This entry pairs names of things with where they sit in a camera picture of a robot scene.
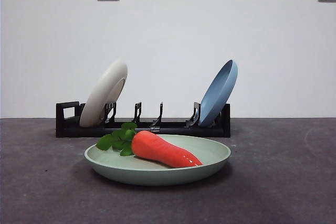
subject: white plate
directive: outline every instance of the white plate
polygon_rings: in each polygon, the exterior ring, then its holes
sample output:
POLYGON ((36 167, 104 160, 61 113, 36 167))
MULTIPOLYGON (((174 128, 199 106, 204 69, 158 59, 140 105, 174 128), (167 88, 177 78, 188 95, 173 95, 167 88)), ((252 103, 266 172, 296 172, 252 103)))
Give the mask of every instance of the white plate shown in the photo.
POLYGON ((80 116, 81 127, 92 127, 104 119, 104 106, 106 103, 116 102, 127 78, 127 65, 117 60, 99 79, 92 90, 80 116))
POLYGON ((219 171, 230 157, 230 149, 206 138, 181 135, 159 135, 166 141, 193 153, 200 166, 170 168, 159 162, 136 156, 120 156, 119 151, 101 151, 95 145, 85 151, 85 158, 102 176, 134 185, 165 186, 185 184, 206 178, 219 171))

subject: plate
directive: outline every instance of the plate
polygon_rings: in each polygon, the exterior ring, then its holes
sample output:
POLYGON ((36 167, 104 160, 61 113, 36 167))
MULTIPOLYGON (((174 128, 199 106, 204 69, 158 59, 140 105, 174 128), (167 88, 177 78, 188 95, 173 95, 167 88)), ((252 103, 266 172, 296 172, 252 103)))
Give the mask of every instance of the plate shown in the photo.
POLYGON ((95 145, 85 151, 85 158, 100 175, 118 182, 143 185, 167 186, 194 182, 219 171, 230 157, 230 149, 219 142, 194 136, 159 135, 171 144, 193 153, 202 163, 200 166, 170 168, 159 162, 120 156, 119 151, 101 151, 95 145))
POLYGON ((235 86, 238 67, 229 60, 218 72, 201 101, 201 114, 198 125, 208 127, 222 111, 235 86))
POLYGON ((117 101, 126 78, 127 65, 123 61, 117 60, 109 66, 89 95, 80 116, 81 127, 92 127, 102 122, 105 104, 117 101))

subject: carrot leaves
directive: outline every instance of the carrot leaves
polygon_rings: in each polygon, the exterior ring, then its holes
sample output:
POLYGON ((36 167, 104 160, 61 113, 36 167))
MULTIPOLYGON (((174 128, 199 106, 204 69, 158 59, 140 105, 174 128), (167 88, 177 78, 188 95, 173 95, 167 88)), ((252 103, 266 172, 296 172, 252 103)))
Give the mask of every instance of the carrot leaves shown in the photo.
POLYGON ((120 156, 133 155, 131 141, 137 133, 135 131, 137 127, 135 123, 123 123, 121 129, 102 136, 97 142, 96 147, 102 151, 106 151, 112 147, 121 151, 120 156))

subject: beige plate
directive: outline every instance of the beige plate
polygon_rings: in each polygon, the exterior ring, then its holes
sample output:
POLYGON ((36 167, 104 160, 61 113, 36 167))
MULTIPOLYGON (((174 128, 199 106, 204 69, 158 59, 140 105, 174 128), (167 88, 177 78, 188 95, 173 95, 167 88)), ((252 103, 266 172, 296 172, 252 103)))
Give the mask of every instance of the beige plate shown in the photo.
POLYGON ((113 149, 101 151, 95 145, 85 151, 85 158, 102 176, 134 185, 165 186, 190 183, 219 171, 230 157, 230 149, 206 138, 181 135, 159 135, 171 144, 193 153, 201 166, 169 168, 159 162, 136 156, 120 156, 113 149))

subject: black dish rack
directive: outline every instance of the black dish rack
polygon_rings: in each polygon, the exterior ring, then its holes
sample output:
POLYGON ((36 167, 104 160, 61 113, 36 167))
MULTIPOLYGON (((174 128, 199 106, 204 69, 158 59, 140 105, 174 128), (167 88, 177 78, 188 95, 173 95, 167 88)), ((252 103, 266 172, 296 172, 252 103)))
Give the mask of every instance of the black dish rack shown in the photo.
POLYGON ((162 118, 163 103, 160 104, 160 115, 156 120, 140 118, 141 102, 134 106, 133 119, 114 118, 117 111, 117 103, 109 103, 104 106, 104 118, 94 127, 80 127, 79 120, 85 103, 64 102, 56 104, 56 137, 102 137, 112 133, 121 127, 124 122, 134 122, 138 125, 135 130, 150 131, 155 134, 173 134, 188 136, 230 137, 230 104, 226 103, 217 118, 209 127, 199 127, 201 104, 194 102, 193 115, 188 120, 177 118, 162 118), (64 117, 64 109, 75 108, 75 115, 64 117))

